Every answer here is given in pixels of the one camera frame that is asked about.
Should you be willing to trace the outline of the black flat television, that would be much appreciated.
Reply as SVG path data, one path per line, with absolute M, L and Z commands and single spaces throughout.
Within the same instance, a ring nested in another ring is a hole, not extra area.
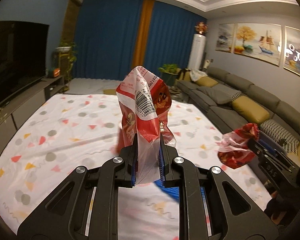
M 0 21 L 0 105 L 46 74 L 49 25 Z

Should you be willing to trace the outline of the blue mesh cloth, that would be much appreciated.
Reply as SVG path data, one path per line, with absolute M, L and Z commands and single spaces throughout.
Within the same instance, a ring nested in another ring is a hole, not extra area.
M 153 182 L 163 193 L 167 194 L 176 202 L 179 202 L 179 188 L 178 187 L 164 187 L 161 180 Z

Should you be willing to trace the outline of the red white snack bag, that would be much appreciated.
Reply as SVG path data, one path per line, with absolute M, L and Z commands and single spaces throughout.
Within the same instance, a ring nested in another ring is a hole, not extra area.
M 137 66 L 116 89 L 122 112 L 122 139 L 130 146 L 138 138 L 136 183 L 146 184 L 159 179 L 160 138 L 174 147 L 176 139 L 168 128 L 168 112 L 172 99 L 164 81 Z

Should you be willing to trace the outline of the grey flat cushion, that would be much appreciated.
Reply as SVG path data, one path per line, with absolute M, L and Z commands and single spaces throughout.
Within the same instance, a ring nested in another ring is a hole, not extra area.
M 224 92 L 214 89 L 213 87 L 203 86 L 197 88 L 197 90 L 210 97 L 218 105 L 225 105 L 227 103 L 232 102 L 232 97 L 225 94 Z

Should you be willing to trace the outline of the green potted floor plant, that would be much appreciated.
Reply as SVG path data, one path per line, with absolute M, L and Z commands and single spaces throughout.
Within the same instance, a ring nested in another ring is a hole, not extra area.
M 167 86 L 174 86 L 175 80 L 178 75 L 177 64 L 163 64 L 162 67 L 158 68 L 161 79 Z

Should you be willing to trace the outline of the right purple painting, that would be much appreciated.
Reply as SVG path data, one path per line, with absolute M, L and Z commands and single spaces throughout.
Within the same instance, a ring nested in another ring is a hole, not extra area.
M 283 67 L 300 76 L 300 29 L 285 26 L 285 61 Z

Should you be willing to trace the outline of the red plastic wrapper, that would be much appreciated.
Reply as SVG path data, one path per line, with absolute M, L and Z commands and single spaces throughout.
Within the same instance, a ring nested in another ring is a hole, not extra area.
M 248 123 L 222 136 L 218 158 L 229 168 L 237 169 L 252 161 L 256 154 L 248 147 L 250 140 L 260 137 L 257 124 Z

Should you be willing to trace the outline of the plant on gold stand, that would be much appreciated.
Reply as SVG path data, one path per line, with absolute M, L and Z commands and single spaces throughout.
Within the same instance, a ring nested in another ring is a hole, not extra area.
M 52 72 L 64 77 L 64 82 L 69 83 L 72 80 L 72 69 L 77 61 L 77 45 L 75 42 L 61 42 L 52 54 L 53 65 Z

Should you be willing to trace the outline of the dark tv cabinet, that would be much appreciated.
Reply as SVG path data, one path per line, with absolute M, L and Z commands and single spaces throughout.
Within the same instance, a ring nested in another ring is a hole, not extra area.
M 31 85 L 0 110 L 0 155 L 27 119 L 49 98 L 65 87 L 64 76 L 43 78 Z

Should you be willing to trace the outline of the black white patterned cushion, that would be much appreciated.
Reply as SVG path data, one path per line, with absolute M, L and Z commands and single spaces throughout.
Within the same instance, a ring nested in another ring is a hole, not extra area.
M 287 153 L 298 153 L 300 141 L 273 119 L 260 124 L 260 130 L 279 144 Z

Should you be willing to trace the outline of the orange curtain strip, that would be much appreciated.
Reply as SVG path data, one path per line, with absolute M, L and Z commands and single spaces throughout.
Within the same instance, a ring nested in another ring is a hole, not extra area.
M 154 0 L 143 0 L 132 58 L 132 69 L 136 66 L 142 66 L 144 63 L 154 3 Z

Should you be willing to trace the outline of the mustard yellow cushion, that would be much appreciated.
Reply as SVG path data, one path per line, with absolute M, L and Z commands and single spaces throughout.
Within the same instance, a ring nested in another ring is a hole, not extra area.
M 261 124 L 270 118 L 269 112 L 247 96 L 240 96 L 232 102 L 232 108 L 250 123 Z

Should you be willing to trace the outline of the white standing air conditioner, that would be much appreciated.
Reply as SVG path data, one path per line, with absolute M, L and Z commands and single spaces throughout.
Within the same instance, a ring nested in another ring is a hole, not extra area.
M 190 70 L 199 70 L 202 64 L 202 58 L 205 49 L 206 37 L 195 34 L 192 42 L 189 62 L 187 68 Z

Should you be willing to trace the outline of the white patterned tablecloth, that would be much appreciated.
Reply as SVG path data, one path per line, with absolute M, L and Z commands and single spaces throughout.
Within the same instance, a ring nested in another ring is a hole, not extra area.
M 16 132 L 0 156 L 0 216 L 13 236 L 21 222 L 76 167 L 102 166 L 117 153 L 117 96 L 58 94 Z M 172 101 L 168 127 L 178 154 L 202 168 L 219 166 L 262 209 L 271 197 L 248 165 L 223 165 L 221 132 L 194 105 Z M 119 190 L 119 239 L 178 239 L 179 205 L 154 183 Z

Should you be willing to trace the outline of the grey sectional sofa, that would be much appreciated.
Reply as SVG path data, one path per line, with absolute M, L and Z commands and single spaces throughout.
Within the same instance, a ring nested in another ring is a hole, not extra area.
M 223 133 L 255 123 L 293 158 L 300 159 L 300 112 L 274 94 L 225 70 L 211 67 L 198 80 L 182 70 L 181 98 L 194 104 Z

